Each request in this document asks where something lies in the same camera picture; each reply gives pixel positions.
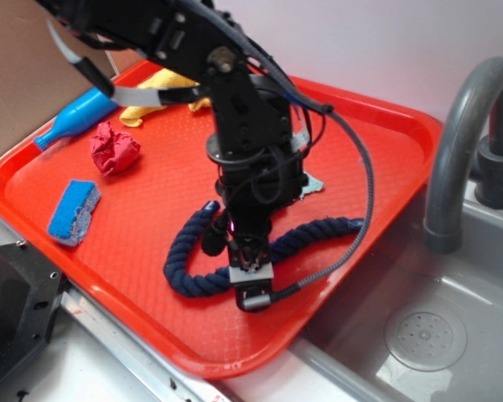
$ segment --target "red tray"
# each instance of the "red tray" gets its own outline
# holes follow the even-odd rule
[[[134,86],[158,70],[142,62],[117,79]],[[425,184],[440,124],[417,111],[325,85],[295,79],[318,101],[347,118],[370,150],[376,173],[371,230],[356,255],[333,275],[257,314],[237,309],[233,291],[205,299],[174,293],[163,277],[169,246],[191,214],[217,199],[217,168],[205,154],[214,130],[209,110],[172,106],[147,116],[139,128],[123,127],[121,110],[108,116],[131,132],[141,157],[123,173],[103,178],[89,155],[95,133],[64,139],[41,153],[31,139],[0,161],[0,215],[44,252],[85,292],[180,368],[207,379],[244,374],[282,351],[335,290],[355,263]],[[314,119],[319,127],[319,118]],[[46,131],[44,127],[34,135]],[[326,216],[364,215],[366,176],[355,147],[330,121],[304,165],[325,183],[273,219],[272,239],[301,223]],[[47,227],[69,181],[92,180],[101,190],[91,226],[75,248],[59,245]],[[354,238],[312,245],[279,264],[281,289],[338,260]],[[226,255],[193,255],[189,272],[206,274],[226,265]]]

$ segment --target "drain strainer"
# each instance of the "drain strainer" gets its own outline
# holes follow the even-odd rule
[[[467,342],[464,324],[436,303],[410,305],[395,312],[385,335],[392,355],[420,371],[449,367],[462,356]]]

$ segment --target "blue bottle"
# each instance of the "blue bottle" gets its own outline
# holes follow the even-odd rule
[[[97,88],[88,90],[69,103],[56,117],[54,125],[45,134],[34,138],[35,145],[45,151],[52,142],[77,136],[96,124],[117,108],[117,103]]]

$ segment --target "navy rope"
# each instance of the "navy rope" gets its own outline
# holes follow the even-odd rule
[[[231,288],[229,268],[226,266],[206,276],[192,276],[186,273],[190,252],[219,209],[220,205],[216,201],[209,201],[206,206],[196,211],[169,248],[163,272],[171,287],[182,296],[208,297],[224,293]],[[296,255],[301,249],[316,241],[358,233],[362,225],[363,219],[347,218],[317,219],[302,224],[270,244],[272,264],[276,265]]]

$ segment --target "sink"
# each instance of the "sink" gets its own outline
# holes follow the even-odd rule
[[[421,192],[300,336],[367,399],[503,400],[503,213],[466,200],[462,248],[434,255],[424,204]]]

